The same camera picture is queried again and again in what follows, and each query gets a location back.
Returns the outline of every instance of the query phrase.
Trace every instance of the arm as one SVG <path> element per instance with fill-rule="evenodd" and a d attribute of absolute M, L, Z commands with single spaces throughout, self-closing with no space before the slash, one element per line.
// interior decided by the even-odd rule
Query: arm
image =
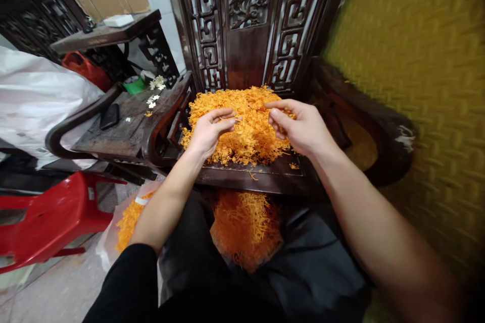
<path fill-rule="evenodd" d="M 193 133 L 190 146 L 155 192 L 138 219 L 130 245 L 150 245 L 158 255 L 177 226 L 193 184 L 204 161 L 216 149 L 219 136 L 233 131 L 237 119 L 232 109 L 218 109 L 202 116 Z"/>
<path fill-rule="evenodd" d="M 352 252 L 404 321 L 459 321 L 460 290 L 450 271 L 340 150 L 318 110 L 295 100 L 266 107 L 276 137 L 288 137 L 311 160 Z"/>

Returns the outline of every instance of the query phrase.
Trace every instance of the white plastic bag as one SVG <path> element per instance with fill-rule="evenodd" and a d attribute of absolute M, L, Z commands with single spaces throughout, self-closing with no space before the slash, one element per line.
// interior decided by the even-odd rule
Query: white plastic bag
<path fill-rule="evenodd" d="M 45 149 L 49 130 L 97 101 L 104 93 L 83 76 L 46 58 L 0 46 L 0 138 L 39 159 L 55 157 Z M 70 149 L 95 118 L 67 132 L 61 145 Z M 75 160 L 82 168 L 95 160 Z"/>
<path fill-rule="evenodd" d="M 149 193 L 155 192 L 158 187 L 160 187 L 164 179 L 165 177 L 161 176 L 156 181 L 144 183 L 138 192 L 133 193 L 121 204 L 116 206 L 113 213 L 113 219 L 101 235 L 98 245 L 96 246 L 96 254 L 101 258 L 101 265 L 104 271 L 109 271 L 116 259 L 120 256 L 120 252 L 115 248 L 118 244 L 118 231 L 120 230 L 117 223 L 123 218 L 124 210 L 128 208 L 133 200 L 136 200 L 137 203 L 146 204 L 149 199 L 142 199 L 142 197 Z"/>

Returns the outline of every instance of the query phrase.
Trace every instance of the forearm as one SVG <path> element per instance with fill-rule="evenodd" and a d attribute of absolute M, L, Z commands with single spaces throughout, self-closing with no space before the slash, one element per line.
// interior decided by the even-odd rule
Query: forearm
<path fill-rule="evenodd" d="M 160 253 L 177 226 L 203 163 L 202 154 L 190 148 L 182 155 L 144 208 L 130 245 L 144 243 Z"/>
<path fill-rule="evenodd" d="M 354 255 L 400 314 L 454 321 L 458 288 L 426 241 L 342 151 L 311 159 Z"/>

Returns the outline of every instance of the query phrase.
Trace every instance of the yellow wall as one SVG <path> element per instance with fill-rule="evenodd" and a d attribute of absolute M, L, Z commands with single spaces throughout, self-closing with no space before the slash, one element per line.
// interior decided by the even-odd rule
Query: yellow wall
<path fill-rule="evenodd" d="M 485 0 L 346 0 L 323 56 L 415 123 L 414 166 L 383 192 L 468 281 L 485 258 Z"/>

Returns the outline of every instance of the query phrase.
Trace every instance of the red plastic stool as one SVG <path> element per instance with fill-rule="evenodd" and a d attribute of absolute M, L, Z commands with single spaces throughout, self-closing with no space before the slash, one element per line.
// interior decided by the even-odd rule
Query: red plastic stool
<path fill-rule="evenodd" d="M 98 209 L 98 182 L 127 184 L 77 172 L 39 196 L 0 196 L 0 209 L 27 209 L 23 221 L 0 226 L 0 256 L 15 257 L 0 274 L 51 257 L 84 253 L 82 247 L 65 247 L 81 235 L 104 231 L 113 217 Z"/>

